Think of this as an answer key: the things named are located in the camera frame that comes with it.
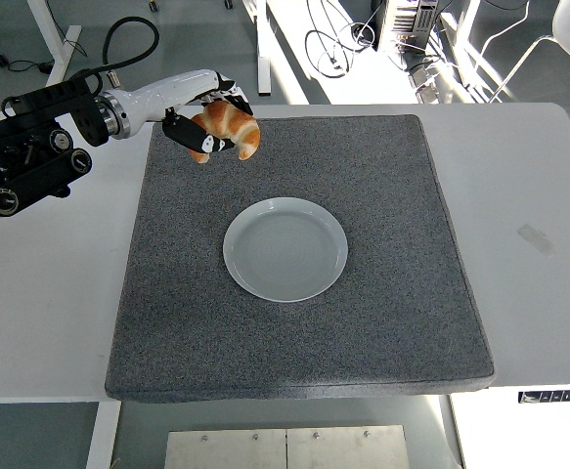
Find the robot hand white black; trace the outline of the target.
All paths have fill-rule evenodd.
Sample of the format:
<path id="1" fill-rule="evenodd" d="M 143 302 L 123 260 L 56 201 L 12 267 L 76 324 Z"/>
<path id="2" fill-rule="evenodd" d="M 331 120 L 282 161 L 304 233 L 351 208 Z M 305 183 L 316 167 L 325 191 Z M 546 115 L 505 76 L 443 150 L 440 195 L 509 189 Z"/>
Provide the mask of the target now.
<path id="1" fill-rule="evenodd" d="M 119 93 L 124 110 L 121 136 L 136 135 L 150 121 L 161 121 L 165 135 L 196 157 L 230 147 L 239 159 L 258 149 L 260 130 L 241 88 L 220 73 L 202 69 Z"/>

